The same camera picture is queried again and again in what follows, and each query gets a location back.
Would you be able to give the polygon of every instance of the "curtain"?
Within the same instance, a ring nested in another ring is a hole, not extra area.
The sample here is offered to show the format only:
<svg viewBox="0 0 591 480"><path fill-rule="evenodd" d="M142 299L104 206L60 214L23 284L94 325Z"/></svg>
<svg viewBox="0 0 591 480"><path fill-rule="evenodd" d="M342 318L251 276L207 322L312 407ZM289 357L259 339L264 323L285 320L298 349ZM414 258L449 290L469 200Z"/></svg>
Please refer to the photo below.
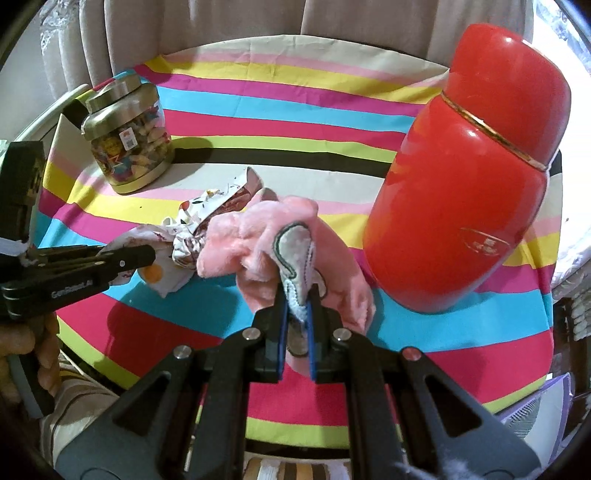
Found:
<svg viewBox="0 0 591 480"><path fill-rule="evenodd" d="M531 41L535 0L48 0L41 51L59 97L159 54L233 38L304 34L391 48L449 65L466 27Z"/></svg>

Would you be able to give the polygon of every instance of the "gold band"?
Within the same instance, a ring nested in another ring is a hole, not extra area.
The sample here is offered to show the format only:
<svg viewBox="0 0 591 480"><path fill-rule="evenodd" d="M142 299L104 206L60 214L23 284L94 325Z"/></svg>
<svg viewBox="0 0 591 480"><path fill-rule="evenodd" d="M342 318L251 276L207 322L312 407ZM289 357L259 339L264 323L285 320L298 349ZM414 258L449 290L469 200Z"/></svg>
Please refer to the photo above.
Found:
<svg viewBox="0 0 591 480"><path fill-rule="evenodd" d="M538 162L537 160L535 160L531 156L529 156L527 153L521 151L514 144L512 144L510 141L508 141L505 137L503 137L499 132L497 132L493 128L489 127L486 123L484 123L482 120L480 120L477 116L472 115L469 111L467 111L466 109L463 109L461 106L454 103L452 100L449 99L449 97L444 92L441 92L441 98L450 107L452 107L452 109L454 109L457 113L459 113L463 119L467 120L470 124L474 125L474 127L476 127L478 130L484 132L488 137L492 138L497 143L501 144L503 147L505 147L507 150L509 150L510 152L515 154L517 157L519 157L525 163L534 167L536 170L540 170L543 172L548 170L548 167L546 165Z"/></svg>

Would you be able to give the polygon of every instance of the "pink plush toy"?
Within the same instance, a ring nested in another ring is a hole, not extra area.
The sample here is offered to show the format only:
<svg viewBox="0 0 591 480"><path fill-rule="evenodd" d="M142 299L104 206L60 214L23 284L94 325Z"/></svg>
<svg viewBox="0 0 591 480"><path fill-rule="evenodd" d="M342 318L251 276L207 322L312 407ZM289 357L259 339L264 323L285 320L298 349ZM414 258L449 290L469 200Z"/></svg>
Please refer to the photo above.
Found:
<svg viewBox="0 0 591 480"><path fill-rule="evenodd" d="M371 289L353 255L320 218L313 200L277 200L261 190L242 212L211 219L197 259L200 277L236 274L236 284L253 312L273 304L281 281L292 314L305 320L314 283L322 304L337 310L343 324L365 333L374 316Z"/></svg>

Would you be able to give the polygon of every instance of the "table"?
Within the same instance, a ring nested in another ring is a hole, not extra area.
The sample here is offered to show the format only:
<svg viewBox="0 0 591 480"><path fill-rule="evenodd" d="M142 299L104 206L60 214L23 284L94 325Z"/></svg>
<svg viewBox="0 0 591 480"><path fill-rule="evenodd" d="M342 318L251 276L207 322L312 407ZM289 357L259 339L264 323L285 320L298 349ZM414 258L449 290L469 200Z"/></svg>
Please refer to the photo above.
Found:
<svg viewBox="0 0 591 480"><path fill-rule="evenodd" d="M247 164L279 195L317 200L372 282L362 251L367 216L446 68L375 47L282 35L193 48L135 71L158 86L179 149L175 164L144 191L118 196L62 117L43 183L38 245L99 245L138 223L158 224ZM561 178L554 176L523 243L448 312L410 312L373 283L377 313L368 336L387 348L428 352L490 411L525 397L543 383L552 357L549 292L560 212ZM136 275L58 314L62 340L123 387L174 346L212 346L252 320L233 277L194 278L163 300ZM279 385L251 388L248 438L347 448L342 386L314 385L289 367L284 376Z"/></svg>

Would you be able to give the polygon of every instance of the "red thermos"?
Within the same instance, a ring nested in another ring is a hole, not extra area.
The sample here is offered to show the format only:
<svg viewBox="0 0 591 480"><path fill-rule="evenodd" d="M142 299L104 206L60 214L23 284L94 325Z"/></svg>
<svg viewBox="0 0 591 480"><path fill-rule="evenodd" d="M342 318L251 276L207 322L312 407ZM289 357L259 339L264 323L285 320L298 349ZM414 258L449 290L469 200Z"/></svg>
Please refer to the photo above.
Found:
<svg viewBox="0 0 591 480"><path fill-rule="evenodd" d="M363 250L386 293L440 312L501 265L540 208L569 113L553 63L508 30L468 27L369 215Z"/></svg>

